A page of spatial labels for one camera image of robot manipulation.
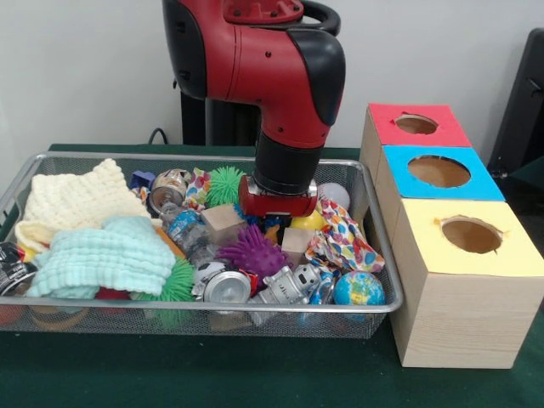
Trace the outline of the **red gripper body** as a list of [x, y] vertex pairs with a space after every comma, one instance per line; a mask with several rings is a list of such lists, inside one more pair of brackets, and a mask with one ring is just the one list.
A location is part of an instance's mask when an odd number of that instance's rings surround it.
[[282, 215], [308, 217], [318, 200], [318, 187], [312, 179], [302, 195], [276, 195], [262, 190], [252, 176], [243, 176], [239, 183], [238, 200], [242, 212], [248, 216]]

